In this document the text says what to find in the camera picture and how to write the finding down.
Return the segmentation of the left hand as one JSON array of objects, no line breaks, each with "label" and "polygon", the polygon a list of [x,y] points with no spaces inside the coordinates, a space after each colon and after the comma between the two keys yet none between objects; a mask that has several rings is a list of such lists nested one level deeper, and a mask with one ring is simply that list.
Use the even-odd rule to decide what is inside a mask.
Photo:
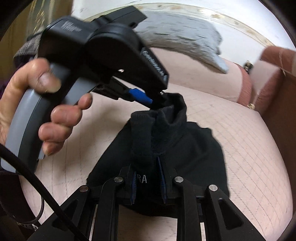
[{"label": "left hand", "polygon": [[[49,62],[37,58],[22,66],[11,77],[1,97],[1,144],[6,143],[9,128],[16,108],[28,88],[39,93],[54,93],[61,87],[60,80],[53,75]],[[46,156],[59,152],[70,137],[74,126],[79,124],[82,111],[92,105],[92,95],[83,95],[76,105],[59,105],[51,112],[51,120],[39,128],[39,138]]]}]

